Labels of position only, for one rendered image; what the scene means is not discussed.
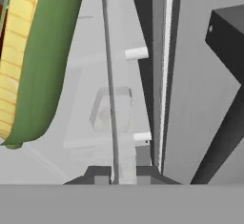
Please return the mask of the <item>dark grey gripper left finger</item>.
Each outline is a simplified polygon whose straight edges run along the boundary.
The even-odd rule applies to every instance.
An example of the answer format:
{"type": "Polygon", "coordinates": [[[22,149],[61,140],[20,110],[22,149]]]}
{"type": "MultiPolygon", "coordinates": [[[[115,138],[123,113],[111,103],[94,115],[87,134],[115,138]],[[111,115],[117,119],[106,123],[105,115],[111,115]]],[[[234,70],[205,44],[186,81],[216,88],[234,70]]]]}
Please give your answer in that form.
{"type": "Polygon", "coordinates": [[[111,166],[89,166],[83,175],[66,182],[66,185],[110,185],[111,176],[111,166]]]}

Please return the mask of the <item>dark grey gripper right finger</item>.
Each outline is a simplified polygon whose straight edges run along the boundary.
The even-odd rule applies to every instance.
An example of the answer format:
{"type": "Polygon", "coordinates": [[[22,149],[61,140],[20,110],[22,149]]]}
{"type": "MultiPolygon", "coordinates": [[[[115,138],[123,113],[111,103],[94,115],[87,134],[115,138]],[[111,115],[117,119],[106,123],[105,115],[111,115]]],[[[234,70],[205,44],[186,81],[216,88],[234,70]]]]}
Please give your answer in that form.
{"type": "Polygon", "coordinates": [[[179,185],[179,182],[162,175],[155,166],[137,166],[136,176],[138,185],[179,185]]]}

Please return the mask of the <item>grey fridge freezer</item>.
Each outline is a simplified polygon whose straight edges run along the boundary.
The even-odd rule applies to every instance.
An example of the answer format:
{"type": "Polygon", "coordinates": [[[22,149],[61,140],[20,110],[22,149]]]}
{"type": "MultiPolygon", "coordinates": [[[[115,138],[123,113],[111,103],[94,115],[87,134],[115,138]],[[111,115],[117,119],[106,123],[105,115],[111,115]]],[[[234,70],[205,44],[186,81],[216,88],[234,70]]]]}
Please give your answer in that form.
{"type": "MultiPolygon", "coordinates": [[[[153,0],[134,0],[150,58],[139,61],[152,140],[150,160],[158,165],[158,143],[153,122],[153,0]]],[[[210,146],[239,85],[207,47],[204,38],[211,10],[241,4],[244,0],[181,0],[173,65],[169,132],[164,175],[190,184],[210,146]]],[[[244,184],[244,139],[211,181],[213,185],[244,184]]]]}

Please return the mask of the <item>yellow corn with green husk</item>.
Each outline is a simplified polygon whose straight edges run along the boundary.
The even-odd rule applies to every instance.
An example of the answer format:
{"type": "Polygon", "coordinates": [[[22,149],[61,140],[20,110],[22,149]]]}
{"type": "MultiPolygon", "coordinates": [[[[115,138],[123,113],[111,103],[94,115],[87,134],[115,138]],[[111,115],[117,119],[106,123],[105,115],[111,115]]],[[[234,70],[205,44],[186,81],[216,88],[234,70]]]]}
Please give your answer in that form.
{"type": "Polygon", "coordinates": [[[53,120],[82,0],[4,0],[0,13],[0,140],[16,150],[53,120]]]}

